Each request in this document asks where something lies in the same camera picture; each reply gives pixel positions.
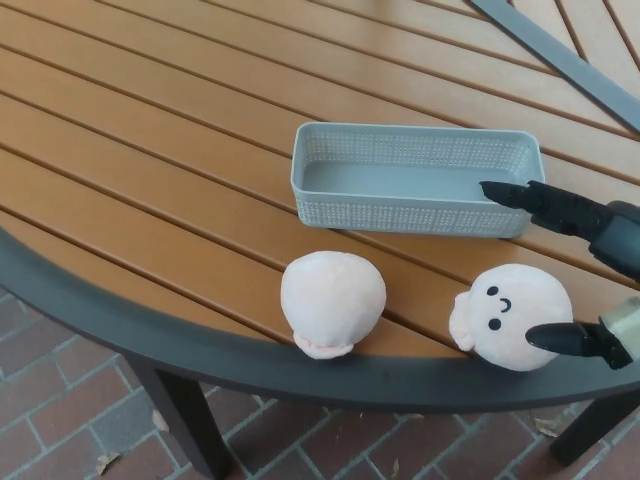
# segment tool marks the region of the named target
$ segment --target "dry leaf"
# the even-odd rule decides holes
[[[396,478],[398,476],[398,472],[400,471],[400,460],[397,458],[393,462],[393,471],[391,472],[391,478]]]
[[[536,430],[547,437],[556,438],[560,435],[557,430],[556,422],[553,420],[544,420],[542,418],[534,418],[533,424]]]
[[[158,428],[158,430],[162,432],[169,431],[169,425],[167,425],[167,422],[164,421],[164,418],[162,418],[162,415],[160,415],[159,411],[153,411],[153,413],[151,414],[151,420],[153,421],[153,424]]]
[[[96,473],[98,475],[102,475],[107,471],[107,468],[118,458],[120,457],[119,453],[111,452],[107,455],[101,455],[98,457],[98,461],[96,463]]]

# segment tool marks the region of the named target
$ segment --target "brick paving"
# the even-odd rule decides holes
[[[0,478],[202,480],[124,359],[0,290]],[[202,385],[234,456],[230,480],[631,480],[640,415],[569,468],[533,418],[567,425],[583,408],[473,415],[327,409]]]

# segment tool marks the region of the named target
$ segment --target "pink plush toy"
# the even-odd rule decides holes
[[[386,300],[380,272],[350,253],[311,253],[282,277],[280,301],[293,340],[319,360],[349,353],[373,330]]]
[[[529,345],[525,333],[544,323],[573,322],[569,295],[554,277],[526,265],[502,265],[480,275],[456,297],[449,320],[461,350],[520,372],[546,365],[557,354]]]

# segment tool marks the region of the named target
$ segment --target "table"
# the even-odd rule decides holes
[[[640,96],[635,0],[514,3]],[[462,0],[0,0],[0,65],[0,284],[122,352],[200,472],[223,478],[227,455],[198,380],[397,412],[598,397],[554,444],[567,463],[640,404],[638,365],[515,374],[449,336],[455,295],[504,263],[555,275],[583,321],[636,293],[579,240],[295,215],[293,137],[311,120],[527,130],[549,183],[640,203],[640,137]],[[333,362],[291,346],[279,307],[286,265],[323,249],[388,287],[376,329]]]

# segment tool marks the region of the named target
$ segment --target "gray plastic basket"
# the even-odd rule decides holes
[[[291,184],[314,227],[515,237],[529,215],[487,200],[482,180],[544,182],[525,132],[307,123],[296,135]]]

